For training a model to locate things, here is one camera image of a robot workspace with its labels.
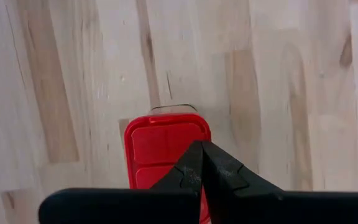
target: red container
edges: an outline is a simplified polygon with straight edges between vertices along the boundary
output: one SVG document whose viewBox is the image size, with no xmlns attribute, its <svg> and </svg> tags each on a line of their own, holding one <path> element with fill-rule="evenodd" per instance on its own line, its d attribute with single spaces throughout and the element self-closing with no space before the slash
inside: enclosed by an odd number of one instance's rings
<svg viewBox="0 0 358 224">
<path fill-rule="evenodd" d="M 175 165 L 194 140 L 211 140 L 208 123 L 191 105 L 155 108 L 131 121 L 124 135 L 129 184 L 149 189 Z M 200 223 L 209 221 L 204 189 Z"/>
</svg>

